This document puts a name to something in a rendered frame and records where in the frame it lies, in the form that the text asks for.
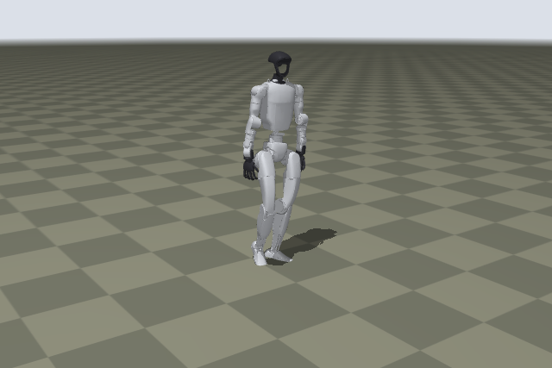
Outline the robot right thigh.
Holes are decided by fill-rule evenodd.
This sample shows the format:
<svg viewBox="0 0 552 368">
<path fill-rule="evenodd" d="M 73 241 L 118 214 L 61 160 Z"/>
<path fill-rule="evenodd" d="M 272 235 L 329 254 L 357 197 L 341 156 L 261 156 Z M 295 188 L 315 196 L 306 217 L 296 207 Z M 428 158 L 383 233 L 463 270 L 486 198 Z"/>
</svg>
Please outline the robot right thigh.
<svg viewBox="0 0 552 368">
<path fill-rule="evenodd" d="M 276 215 L 275 205 L 275 166 L 273 156 L 269 153 L 269 149 L 263 149 L 257 152 L 253 158 L 254 165 L 259 168 L 257 174 L 260 182 L 262 201 L 267 216 Z"/>
</svg>

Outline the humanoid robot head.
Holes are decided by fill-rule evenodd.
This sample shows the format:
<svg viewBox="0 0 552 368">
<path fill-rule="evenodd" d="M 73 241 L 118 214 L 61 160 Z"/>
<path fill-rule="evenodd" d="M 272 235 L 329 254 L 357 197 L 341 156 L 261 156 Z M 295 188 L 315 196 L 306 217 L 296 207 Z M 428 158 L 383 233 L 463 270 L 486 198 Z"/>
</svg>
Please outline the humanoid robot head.
<svg viewBox="0 0 552 368">
<path fill-rule="evenodd" d="M 277 52 L 272 53 L 268 58 L 268 62 L 271 62 L 271 63 L 274 64 L 276 73 L 273 74 L 273 78 L 270 80 L 270 82 L 273 79 L 277 79 L 278 81 L 274 82 L 274 83 L 276 83 L 276 84 L 285 84 L 285 81 L 283 81 L 283 78 L 286 77 L 286 75 L 289 72 L 291 61 L 292 61 L 292 58 L 287 53 L 284 53 L 284 52 L 281 52 L 281 51 L 277 51 Z M 281 66 L 281 65 L 286 65 L 285 73 L 280 73 L 279 72 L 278 66 Z"/>
</svg>

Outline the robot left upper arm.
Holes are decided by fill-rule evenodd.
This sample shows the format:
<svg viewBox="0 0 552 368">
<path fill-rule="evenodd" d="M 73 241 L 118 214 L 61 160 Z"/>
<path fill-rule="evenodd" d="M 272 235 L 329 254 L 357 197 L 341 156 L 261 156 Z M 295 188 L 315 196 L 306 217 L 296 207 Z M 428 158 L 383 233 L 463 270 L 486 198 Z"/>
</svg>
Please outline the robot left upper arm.
<svg viewBox="0 0 552 368">
<path fill-rule="evenodd" d="M 294 102 L 294 115 L 295 122 L 298 125 L 303 125 L 308 122 L 308 116 L 303 113 L 304 108 L 304 88 L 300 84 L 294 84 L 296 93 L 295 93 L 295 102 Z"/>
</svg>

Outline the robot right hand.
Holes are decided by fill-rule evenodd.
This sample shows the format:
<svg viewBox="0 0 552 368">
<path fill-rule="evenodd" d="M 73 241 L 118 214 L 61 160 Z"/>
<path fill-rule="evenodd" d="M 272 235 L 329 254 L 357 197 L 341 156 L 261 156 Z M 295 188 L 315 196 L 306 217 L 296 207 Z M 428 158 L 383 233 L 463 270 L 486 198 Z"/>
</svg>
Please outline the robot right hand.
<svg viewBox="0 0 552 368">
<path fill-rule="evenodd" d="M 243 175 L 244 175 L 244 178 L 248 178 L 248 179 L 258 179 L 256 176 L 255 176 L 255 173 L 254 173 L 254 169 L 259 172 L 259 170 L 257 169 L 257 167 L 254 165 L 254 162 L 253 162 L 253 158 L 254 158 L 254 151 L 251 150 L 250 151 L 250 158 L 246 158 L 244 157 L 243 155 L 243 158 L 245 159 L 245 162 L 243 164 Z M 247 176 L 246 176 L 246 171 L 247 171 Z M 249 172 L 249 173 L 248 173 Z M 253 173 L 253 177 L 252 177 L 252 173 Z M 250 176 L 250 177 L 249 177 Z"/>
</svg>

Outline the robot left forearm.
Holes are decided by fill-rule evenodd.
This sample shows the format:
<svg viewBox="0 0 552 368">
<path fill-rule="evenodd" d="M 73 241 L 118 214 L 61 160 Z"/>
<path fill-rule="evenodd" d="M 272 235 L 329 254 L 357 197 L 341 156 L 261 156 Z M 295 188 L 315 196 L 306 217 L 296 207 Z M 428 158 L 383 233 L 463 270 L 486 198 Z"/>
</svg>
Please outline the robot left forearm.
<svg viewBox="0 0 552 368">
<path fill-rule="evenodd" d="M 308 123 L 308 122 L 307 122 Z M 307 123 L 303 124 L 303 125 L 297 125 L 296 126 L 296 130 L 297 130 L 297 145 L 296 145 L 296 149 L 297 151 L 299 152 L 302 152 L 302 147 L 303 146 L 306 146 L 306 129 L 307 129 Z"/>
</svg>

